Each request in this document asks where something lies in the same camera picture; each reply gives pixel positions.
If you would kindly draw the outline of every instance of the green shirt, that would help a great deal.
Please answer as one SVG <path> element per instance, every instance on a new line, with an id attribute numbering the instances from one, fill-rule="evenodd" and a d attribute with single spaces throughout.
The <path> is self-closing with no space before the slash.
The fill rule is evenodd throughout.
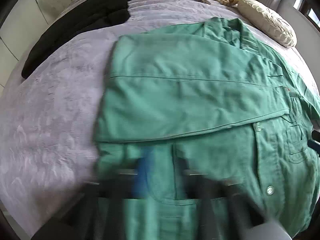
<path id="1" fill-rule="evenodd" d="M 128 240 L 196 233 L 176 158 L 213 179 L 233 179 L 279 219 L 304 230 L 319 192 L 319 158 L 307 147 L 320 100 L 241 20 L 168 26 L 122 36 L 112 56 L 95 140 L 99 176 L 148 155 L 144 199 L 126 205 Z M 224 200 L 221 238 L 228 238 Z"/>

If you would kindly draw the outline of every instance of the chest pocket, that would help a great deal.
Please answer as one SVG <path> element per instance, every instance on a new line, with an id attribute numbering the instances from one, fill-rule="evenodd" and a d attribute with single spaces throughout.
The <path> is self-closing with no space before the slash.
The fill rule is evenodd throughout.
<path id="1" fill-rule="evenodd" d="M 297 93 L 289 93 L 292 103 L 290 113 L 284 115 L 286 131 L 284 134 L 284 143 L 286 144 L 287 159 L 292 163 L 300 163 L 307 158 L 307 129 L 303 125 L 301 118 L 302 107 L 300 95 Z"/>

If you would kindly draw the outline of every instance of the bed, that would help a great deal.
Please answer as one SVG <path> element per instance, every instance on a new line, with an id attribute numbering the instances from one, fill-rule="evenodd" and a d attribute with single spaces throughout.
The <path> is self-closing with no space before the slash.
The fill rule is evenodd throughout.
<path id="1" fill-rule="evenodd" d="M 85 0 L 73 0 L 62 14 Z M 93 127 L 105 88 L 109 55 L 118 37 L 211 17 L 240 18 L 256 38 L 278 51 L 318 94 L 308 66 L 287 49 L 218 2 L 132 0 L 130 19 L 82 33 L 46 59 L 23 80 L 24 53 L 0 98 L 0 199 L 32 236 L 84 181 L 94 179 L 98 152 Z"/>

